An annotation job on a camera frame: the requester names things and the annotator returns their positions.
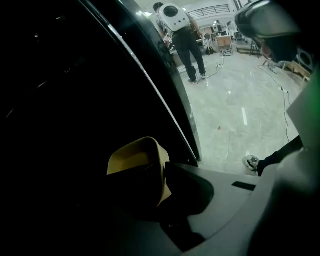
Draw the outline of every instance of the dark jeans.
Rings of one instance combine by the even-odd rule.
[[[192,82],[196,80],[196,74],[191,63],[190,52],[198,63],[200,74],[206,73],[204,59],[198,47],[196,35],[193,32],[191,27],[186,27],[175,32],[172,36],[174,47]]]
[[[288,155],[295,151],[299,151],[303,147],[300,136],[290,141],[287,145],[281,148],[279,151],[274,152],[268,156],[265,160],[259,162],[257,166],[258,175],[261,176],[264,169],[273,164],[280,164],[280,162]]]

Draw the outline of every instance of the railing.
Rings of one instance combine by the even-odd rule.
[[[211,7],[188,12],[188,14],[192,18],[200,18],[206,15],[221,14],[221,13],[230,13],[228,4],[216,5],[216,6],[211,6]]]

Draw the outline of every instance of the floor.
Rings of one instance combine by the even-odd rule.
[[[255,155],[264,159],[288,143],[287,135],[290,141],[298,135],[286,114],[287,129],[284,107],[289,107],[289,97],[290,103],[296,99],[301,87],[279,68],[275,74],[267,65],[260,67],[289,92],[284,94],[275,81],[259,69],[264,59],[257,56],[235,52],[222,59],[215,53],[204,55],[203,60],[206,74],[211,77],[197,85],[189,84],[184,66],[179,67],[200,139],[202,161],[199,166],[256,175],[244,167],[243,157]],[[219,64],[223,64],[222,67],[216,68]]]

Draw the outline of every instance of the hand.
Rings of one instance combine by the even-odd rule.
[[[200,39],[202,39],[203,38],[202,34],[199,31],[197,31],[197,33],[198,33],[198,36],[200,37]]]

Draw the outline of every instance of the sleeve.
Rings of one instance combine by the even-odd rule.
[[[163,28],[163,26],[162,26],[162,24],[161,24],[161,22],[160,22],[160,19],[159,19],[159,16],[154,16],[154,21],[155,21],[155,24],[156,24],[156,26],[157,26],[157,28],[159,29],[159,30],[164,30],[164,28]]]
[[[191,16],[190,16],[190,14],[188,14],[188,13],[185,13],[187,16],[188,16],[188,18],[189,18],[189,20],[191,21],[191,19],[193,19]]]

